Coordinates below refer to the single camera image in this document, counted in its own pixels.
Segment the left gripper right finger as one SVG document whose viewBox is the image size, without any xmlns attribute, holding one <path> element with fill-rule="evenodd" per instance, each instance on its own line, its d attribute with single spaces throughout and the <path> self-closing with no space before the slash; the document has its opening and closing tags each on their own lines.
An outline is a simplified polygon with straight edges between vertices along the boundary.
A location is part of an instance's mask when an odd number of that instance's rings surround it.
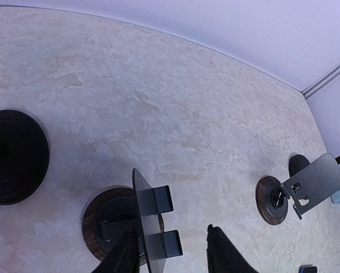
<svg viewBox="0 0 340 273">
<path fill-rule="evenodd" d="M 207 228 L 208 272 L 257 272 L 240 254 L 220 227 Z"/>
</svg>

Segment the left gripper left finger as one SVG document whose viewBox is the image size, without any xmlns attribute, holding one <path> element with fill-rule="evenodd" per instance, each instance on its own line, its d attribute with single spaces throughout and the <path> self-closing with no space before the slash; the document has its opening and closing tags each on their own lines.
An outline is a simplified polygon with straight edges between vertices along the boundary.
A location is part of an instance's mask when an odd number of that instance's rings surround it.
<svg viewBox="0 0 340 273">
<path fill-rule="evenodd" d="M 126 230 L 113 249 L 92 273 L 133 273 L 140 271 L 138 237 L 135 229 Z"/>
</svg>

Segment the folding plate phone stand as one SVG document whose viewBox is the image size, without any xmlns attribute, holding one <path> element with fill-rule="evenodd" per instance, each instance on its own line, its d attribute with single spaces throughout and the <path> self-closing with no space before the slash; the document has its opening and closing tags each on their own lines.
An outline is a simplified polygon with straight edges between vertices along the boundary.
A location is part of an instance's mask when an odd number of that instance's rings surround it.
<svg viewBox="0 0 340 273">
<path fill-rule="evenodd" d="M 270 225 L 282 223 L 288 213 L 288 200 L 299 219 L 340 189 L 340 164 L 332 154 L 318 159 L 281 183 L 273 176 L 262 177 L 256 186 L 257 209 Z"/>
<path fill-rule="evenodd" d="M 131 188 L 106 190 L 89 203 L 82 221 L 84 242 L 101 263 L 119 237 L 135 229 L 140 267 L 163 272 L 167 259 L 183 255 L 179 232 L 164 228 L 162 215 L 173 209 L 169 186 L 152 187 L 135 168 Z"/>
</svg>

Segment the black pole phone stand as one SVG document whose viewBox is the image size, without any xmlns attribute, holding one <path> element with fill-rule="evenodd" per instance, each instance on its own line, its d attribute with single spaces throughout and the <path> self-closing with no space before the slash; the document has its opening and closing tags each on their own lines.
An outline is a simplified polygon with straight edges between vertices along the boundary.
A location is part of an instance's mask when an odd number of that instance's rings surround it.
<svg viewBox="0 0 340 273">
<path fill-rule="evenodd" d="M 337 164 L 340 164 L 340 156 L 338 156 L 336 159 Z M 306 168 L 310 164 L 310 161 L 308 159 L 300 154 L 295 154 L 289 159 L 288 164 L 288 170 L 289 170 L 289 176 L 292 177 L 296 173 L 300 172 L 304 168 Z"/>
<path fill-rule="evenodd" d="M 0 205 L 30 197 L 48 170 L 50 149 L 36 120 L 17 110 L 0 110 Z"/>
</svg>

